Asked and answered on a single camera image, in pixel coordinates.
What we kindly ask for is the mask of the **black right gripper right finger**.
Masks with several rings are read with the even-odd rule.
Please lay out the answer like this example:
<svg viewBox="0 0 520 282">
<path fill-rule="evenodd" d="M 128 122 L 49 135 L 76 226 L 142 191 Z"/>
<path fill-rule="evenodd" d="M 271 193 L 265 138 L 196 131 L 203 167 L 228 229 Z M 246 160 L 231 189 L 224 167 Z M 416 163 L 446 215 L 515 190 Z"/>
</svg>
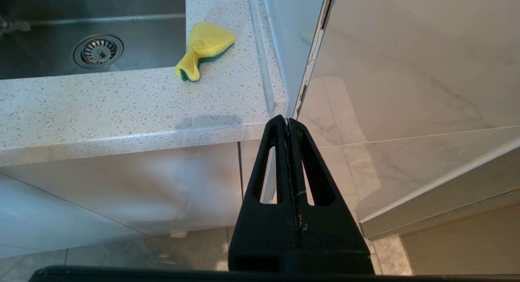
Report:
<svg viewBox="0 0 520 282">
<path fill-rule="evenodd" d="M 289 140 L 298 237 L 290 265 L 305 273 L 374 273 L 368 246 L 310 132 L 290 119 Z"/>
</svg>

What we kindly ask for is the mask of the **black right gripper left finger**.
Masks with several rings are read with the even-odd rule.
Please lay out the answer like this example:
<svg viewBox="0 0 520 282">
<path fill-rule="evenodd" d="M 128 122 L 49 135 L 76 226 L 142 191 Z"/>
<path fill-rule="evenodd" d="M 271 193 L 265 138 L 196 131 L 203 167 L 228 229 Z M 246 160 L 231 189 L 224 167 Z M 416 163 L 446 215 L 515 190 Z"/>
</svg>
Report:
<svg viewBox="0 0 520 282">
<path fill-rule="evenodd" d="M 298 247 L 286 129 L 282 115 L 266 123 L 229 246 L 230 271 L 278 271 L 284 255 Z M 261 195 L 271 149 L 275 151 L 278 202 L 264 204 Z"/>
</svg>

